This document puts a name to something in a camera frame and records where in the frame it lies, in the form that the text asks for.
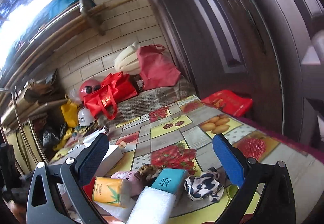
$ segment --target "red plastic bag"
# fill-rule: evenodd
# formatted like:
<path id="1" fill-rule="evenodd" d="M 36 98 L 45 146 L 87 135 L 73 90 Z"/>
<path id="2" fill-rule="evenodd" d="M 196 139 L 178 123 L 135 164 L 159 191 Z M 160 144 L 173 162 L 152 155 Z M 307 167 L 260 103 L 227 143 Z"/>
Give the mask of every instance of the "red plastic bag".
<path id="1" fill-rule="evenodd" d="M 252 99 L 239 97 L 230 90 L 215 92 L 203 99 L 202 102 L 234 116 L 245 114 L 253 103 Z"/>
<path id="2" fill-rule="evenodd" d="M 180 78 L 180 71 L 162 54 L 162 51 L 164 51 L 162 45 L 148 45 L 137 50 L 144 90 L 174 86 Z"/>
<path id="3" fill-rule="evenodd" d="M 84 106 L 96 117 L 101 111 L 108 119 L 117 115 L 117 103 L 137 95 L 137 91 L 129 81 L 129 75 L 122 72 L 109 74 L 102 82 L 101 88 L 84 96 Z M 107 107 L 112 105 L 113 113 L 109 114 Z"/>

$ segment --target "checkered blanket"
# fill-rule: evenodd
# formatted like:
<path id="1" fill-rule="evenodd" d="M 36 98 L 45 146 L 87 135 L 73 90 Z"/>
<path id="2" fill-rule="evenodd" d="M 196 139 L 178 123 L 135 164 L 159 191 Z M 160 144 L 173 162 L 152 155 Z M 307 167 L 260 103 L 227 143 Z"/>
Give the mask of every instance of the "checkered blanket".
<path id="1" fill-rule="evenodd" d="M 196 94 L 194 87 L 181 76 L 173 87 L 161 87 L 141 92 L 136 97 L 118 103 L 118 114 L 114 120 L 109 120 L 103 113 L 98 115 L 99 127 L 115 127 L 136 117 L 155 111 L 168 104 Z"/>

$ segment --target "silver screw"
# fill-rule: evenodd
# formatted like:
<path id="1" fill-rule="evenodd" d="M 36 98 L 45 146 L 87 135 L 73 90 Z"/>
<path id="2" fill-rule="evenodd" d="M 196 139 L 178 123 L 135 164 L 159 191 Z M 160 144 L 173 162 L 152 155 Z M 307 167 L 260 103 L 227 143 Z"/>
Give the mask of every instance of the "silver screw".
<path id="1" fill-rule="evenodd" d="M 38 168 L 42 168 L 44 165 L 45 165 L 44 162 L 39 162 L 39 163 L 37 164 L 37 167 L 38 167 Z"/>
<path id="2" fill-rule="evenodd" d="M 249 164 L 255 164 L 256 163 L 256 160 L 253 158 L 253 157 L 249 157 L 248 159 L 247 159 L 247 162 L 249 163 Z"/>
<path id="3" fill-rule="evenodd" d="M 286 166 L 286 164 L 285 164 L 283 161 L 279 161 L 279 162 L 278 162 L 278 165 L 279 165 L 280 167 L 285 167 L 285 166 Z"/>
<path id="4" fill-rule="evenodd" d="M 65 160 L 65 163 L 67 163 L 68 165 L 71 165 L 73 162 L 74 162 L 74 158 L 72 158 L 72 157 Z"/>

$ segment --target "teal box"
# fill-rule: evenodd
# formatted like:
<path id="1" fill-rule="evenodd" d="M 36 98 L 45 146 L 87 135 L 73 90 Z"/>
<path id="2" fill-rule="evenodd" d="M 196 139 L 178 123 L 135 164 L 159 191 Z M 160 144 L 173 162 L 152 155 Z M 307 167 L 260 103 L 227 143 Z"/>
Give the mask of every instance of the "teal box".
<path id="1" fill-rule="evenodd" d="M 151 187 L 176 195 L 187 176 L 187 170 L 164 168 Z"/>

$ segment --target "black and white scrunchie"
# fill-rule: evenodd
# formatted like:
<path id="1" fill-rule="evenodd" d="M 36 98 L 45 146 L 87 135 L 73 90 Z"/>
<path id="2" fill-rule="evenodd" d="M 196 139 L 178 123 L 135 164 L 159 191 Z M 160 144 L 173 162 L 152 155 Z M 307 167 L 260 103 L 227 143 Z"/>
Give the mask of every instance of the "black and white scrunchie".
<path id="1" fill-rule="evenodd" d="M 189 176 L 184 182 L 191 200 L 199 200 L 208 197 L 211 202 L 219 202 L 221 199 L 224 186 L 218 182 L 219 173 L 214 167 L 202 172 L 200 177 Z"/>

